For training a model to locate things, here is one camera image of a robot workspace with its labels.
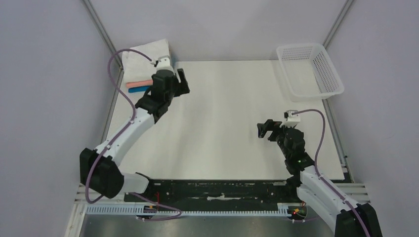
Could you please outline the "white t shirt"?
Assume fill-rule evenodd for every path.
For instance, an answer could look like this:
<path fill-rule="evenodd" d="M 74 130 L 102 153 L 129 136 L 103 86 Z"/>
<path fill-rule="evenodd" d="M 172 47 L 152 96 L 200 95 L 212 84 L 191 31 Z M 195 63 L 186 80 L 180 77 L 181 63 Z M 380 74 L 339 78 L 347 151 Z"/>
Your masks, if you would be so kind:
<path fill-rule="evenodd" d="M 156 72 L 155 62 L 163 56 L 170 56 L 169 43 L 167 39 L 150 42 L 147 44 L 132 47 L 131 49 L 142 52 L 149 58 L 132 51 L 122 53 L 121 59 L 124 69 L 124 83 L 151 80 Z"/>

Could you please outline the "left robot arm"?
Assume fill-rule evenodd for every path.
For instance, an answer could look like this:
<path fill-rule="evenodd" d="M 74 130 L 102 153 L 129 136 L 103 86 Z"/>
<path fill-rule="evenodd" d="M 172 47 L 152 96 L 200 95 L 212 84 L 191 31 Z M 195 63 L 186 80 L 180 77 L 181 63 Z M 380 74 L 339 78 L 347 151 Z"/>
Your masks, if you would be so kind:
<path fill-rule="evenodd" d="M 136 141 L 168 111 L 173 98 L 188 94 L 190 88 L 182 68 L 159 69 L 152 75 L 153 85 L 134 104 L 126 124 L 108 140 L 80 154 L 80 183 L 101 197 L 114 198 L 120 193 L 136 193 L 142 201 L 154 198 L 155 188 L 144 175 L 119 170 L 122 160 Z"/>

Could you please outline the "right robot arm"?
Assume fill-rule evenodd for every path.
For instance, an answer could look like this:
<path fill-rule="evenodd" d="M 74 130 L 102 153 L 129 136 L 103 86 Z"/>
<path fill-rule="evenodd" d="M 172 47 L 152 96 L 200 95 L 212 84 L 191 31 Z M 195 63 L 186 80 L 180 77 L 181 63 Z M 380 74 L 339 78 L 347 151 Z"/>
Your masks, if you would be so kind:
<path fill-rule="evenodd" d="M 316 170 L 315 161 L 305 150 L 304 133 L 268 119 L 257 124 L 258 137 L 270 132 L 285 157 L 287 171 L 285 194 L 291 201 L 303 201 L 329 226 L 336 237 L 380 237 L 382 231 L 375 209 L 345 194 Z"/>

